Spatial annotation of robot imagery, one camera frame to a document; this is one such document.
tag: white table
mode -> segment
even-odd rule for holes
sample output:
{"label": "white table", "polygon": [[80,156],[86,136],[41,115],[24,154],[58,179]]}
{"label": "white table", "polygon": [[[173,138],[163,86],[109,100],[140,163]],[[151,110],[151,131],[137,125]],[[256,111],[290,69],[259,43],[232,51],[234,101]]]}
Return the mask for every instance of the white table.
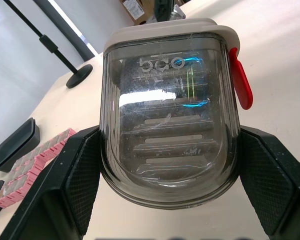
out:
{"label": "white table", "polygon": [[[239,107],[240,123],[276,135],[300,161],[300,0],[192,0],[182,8],[187,17],[211,17],[237,31],[239,59],[254,93],[249,111]],[[89,63],[94,69],[86,80],[67,89],[70,73],[61,77],[32,113],[41,129],[41,142],[69,127],[79,131],[99,123],[102,59],[98,56]],[[18,206],[0,212],[0,234]],[[212,202],[168,211],[128,202],[100,179],[84,240],[173,236],[267,239],[240,180]]]}

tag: red tab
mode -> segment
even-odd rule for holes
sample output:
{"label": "red tab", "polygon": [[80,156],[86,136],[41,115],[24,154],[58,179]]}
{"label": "red tab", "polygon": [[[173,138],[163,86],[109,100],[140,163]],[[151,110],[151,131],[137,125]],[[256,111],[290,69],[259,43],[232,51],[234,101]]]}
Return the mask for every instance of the red tab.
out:
{"label": "red tab", "polygon": [[229,53],[230,66],[234,89],[239,98],[241,107],[248,110],[253,103],[253,94],[242,64],[236,58],[237,48],[232,48]]}

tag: microphone stand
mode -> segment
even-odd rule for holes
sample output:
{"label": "microphone stand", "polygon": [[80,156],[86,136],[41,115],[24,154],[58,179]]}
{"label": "microphone stand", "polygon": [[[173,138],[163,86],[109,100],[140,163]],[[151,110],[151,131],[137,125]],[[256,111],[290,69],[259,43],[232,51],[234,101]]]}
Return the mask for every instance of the microphone stand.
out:
{"label": "microphone stand", "polygon": [[92,71],[93,66],[87,64],[77,70],[66,57],[58,50],[58,46],[45,34],[42,34],[25,16],[21,11],[10,1],[4,0],[4,2],[39,36],[40,42],[53,54],[55,54],[62,63],[67,66],[73,75],[70,77],[66,86],[71,89],[80,84]]}

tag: white lid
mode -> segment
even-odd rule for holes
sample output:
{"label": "white lid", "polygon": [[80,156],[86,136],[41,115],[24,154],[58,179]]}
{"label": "white lid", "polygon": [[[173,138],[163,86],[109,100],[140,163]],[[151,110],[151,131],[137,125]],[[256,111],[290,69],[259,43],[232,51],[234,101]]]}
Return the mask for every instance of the white lid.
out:
{"label": "white lid", "polygon": [[239,54],[240,40],[237,33],[230,27],[218,26],[209,18],[181,19],[124,27],[111,35],[104,46],[104,51],[112,45],[123,42],[201,32],[211,32],[222,36],[227,43],[227,48],[231,50],[236,47],[238,49],[236,54]]}

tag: black stand base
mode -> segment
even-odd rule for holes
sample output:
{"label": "black stand base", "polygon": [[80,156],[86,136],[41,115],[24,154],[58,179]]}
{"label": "black stand base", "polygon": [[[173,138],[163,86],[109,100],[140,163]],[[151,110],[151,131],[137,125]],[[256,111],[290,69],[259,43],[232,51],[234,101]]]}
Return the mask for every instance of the black stand base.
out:
{"label": "black stand base", "polygon": [[90,64],[87,64],[83,67],[81,67],[76,74],[73,74],[68,82],[66,83],[66,86],[71,89],[83,82],[84,79],[91,73],[93,67]]}

